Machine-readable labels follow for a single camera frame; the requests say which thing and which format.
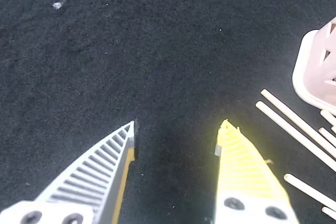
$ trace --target debris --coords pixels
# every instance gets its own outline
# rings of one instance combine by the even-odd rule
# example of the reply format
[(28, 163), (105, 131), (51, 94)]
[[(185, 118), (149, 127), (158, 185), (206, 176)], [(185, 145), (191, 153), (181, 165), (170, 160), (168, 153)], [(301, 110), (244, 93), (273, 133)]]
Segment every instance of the debris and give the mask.
[(271, 160), (271, 159), (266, 159), (265, 163), (268, 164), (268, 165), (273, 165), (274, 164), (273, 160)]
[(212, 224), (212, 218), (204, 217), (204, 224)]
[(138, 120), (138, 118), (135, 118), (135, 121), (134, 121), (134, 133), (138, 132), (139, 127), (140, 127), (139, 120)]
[(61, 0), (52, 4), (52, 7), (56, 10), (60, 9), (67, 0)]

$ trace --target white stick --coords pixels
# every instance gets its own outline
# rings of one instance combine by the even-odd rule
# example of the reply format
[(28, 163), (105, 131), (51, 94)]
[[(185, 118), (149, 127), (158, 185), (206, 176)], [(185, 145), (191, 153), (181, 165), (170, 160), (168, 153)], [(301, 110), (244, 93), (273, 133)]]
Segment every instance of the white stick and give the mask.
[(336, 137), (334, 137), (329, 131), (327, 131), (325, 128), (320, 128), (319, 132), (322, 136), (324, 136), (330, 143), (332, 143), (333, 146), (336, 146)]
[(330, 218), (336, 220), (336, 212), (331, 210), (330, 208), (328, 207), (323, 207), (322, 208), (322, 212), (324, 212), (326, 215), (329, 215)]
[(296, 128), (287, 123), (281, 116), (275, 113), (269, 106), (263, 102), (257, 102), (256, 107), (271, 118), (276, 124), (283, 128), (289, 135), (294, 137), (300, 144), (307, 148), (312, 154), (322, 160), (326, 165), (336, 172), (336, 162), (324, 151), (313, 144), (308, 138), (300, 133)]
[(296, 188), (298, 188), (300, 191), (304, 192), (308, 196), (317, 200), (318, 202), (324, 204), (325, 206), (331, 208), (334, 211), (336, 210), (335, 201), (333, 201), (331, 198), (327, 197), (326, 195), (320, 193), (319, 191), (312, 188), (311, 186), (307, 185), (305, 182), (294, 177), (293, 175), (285, 174), (284, 180), (290, 183), (292, 186), (295, 186)]
[(324, 117), (331, 125), (336, 125), (336, 118), (328, 111), (328, 110), (321, 110), (321, 116)]
[(331, 156), (336, 158), (336, 148), (332, 146), (327, 140), (324, 139), (317, 131), (315, 131), (308, 123), (302, 120), (296, 115), (290, 108), (283, 104), (274, 95), (268, 92), (266, 89), (262, 90), (261, 94), (270, 101), (275, 107), (277, 107), (284, 115), (299, 126), (304, 132), (306, 132), (312, 139), (314, 139), (319, 145), (321, 145)]

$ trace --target black carpet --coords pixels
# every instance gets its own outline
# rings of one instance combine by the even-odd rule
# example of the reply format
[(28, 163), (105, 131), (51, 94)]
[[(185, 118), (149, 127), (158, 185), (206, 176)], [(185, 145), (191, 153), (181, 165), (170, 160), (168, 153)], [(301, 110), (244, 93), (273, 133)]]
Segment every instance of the black carpet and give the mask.
[(333, 223), (282, 176), (336, 199), (334, 172), (255, 103), (267, 88), (316, 129), (326, 124), (291, 74), (302, 37), (334, 17), (335, 0), (68, 0), (55, 10), (56, 1), (0, 0), (0, 209), (34, 199), (137, 118), (120, 223), (202, 223), (229, 118), (274, 161), (301, 223)]

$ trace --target screw hole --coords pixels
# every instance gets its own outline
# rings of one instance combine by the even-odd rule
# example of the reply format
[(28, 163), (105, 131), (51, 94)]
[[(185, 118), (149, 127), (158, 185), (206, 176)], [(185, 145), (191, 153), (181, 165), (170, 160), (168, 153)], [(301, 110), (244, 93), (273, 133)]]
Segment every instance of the screw hole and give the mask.
[(277, 208), (277, 207), (266, 208), (266, 214), (268, 216), (271, 216), (271, 217), (279, 219), (279, 220), (286, 220), (287, 219), (287, 215), (280, 208)]
[(244, 204), (236, 198), (227, 198), (224, 200), (224, 206), (235, 209), (235, 210), (244, 210)]
[(80, 214), (70, 214), (62, 222), (62, 224), (82, 224), (83, 216)]
[(32, 211), (23, 216), (20, 224), (36, 224), (40, 221), (42, 213), (40, 211)]

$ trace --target white plastic basket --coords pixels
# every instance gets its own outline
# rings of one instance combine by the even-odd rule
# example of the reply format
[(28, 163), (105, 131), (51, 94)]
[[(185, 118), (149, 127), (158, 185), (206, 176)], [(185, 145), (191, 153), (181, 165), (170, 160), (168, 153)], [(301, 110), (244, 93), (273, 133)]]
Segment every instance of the white plastic basket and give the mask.
[(292, 81), (307, 103), (336, 115), (336, 18), (308, 32), (301, 43)]

